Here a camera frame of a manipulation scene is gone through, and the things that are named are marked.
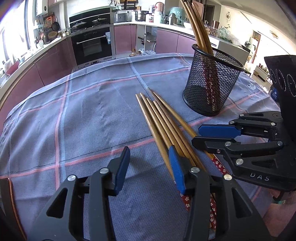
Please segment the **pink sleeve right forearm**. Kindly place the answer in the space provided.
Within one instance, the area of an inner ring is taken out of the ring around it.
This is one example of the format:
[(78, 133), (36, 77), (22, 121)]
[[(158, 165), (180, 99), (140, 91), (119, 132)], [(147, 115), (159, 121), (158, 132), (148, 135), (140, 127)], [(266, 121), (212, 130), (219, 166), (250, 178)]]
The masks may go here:
[(271, 204), (263, 220), (273, 237), (278, 237), (295, 214), (295, 197), (286, 199), (284, 204)]

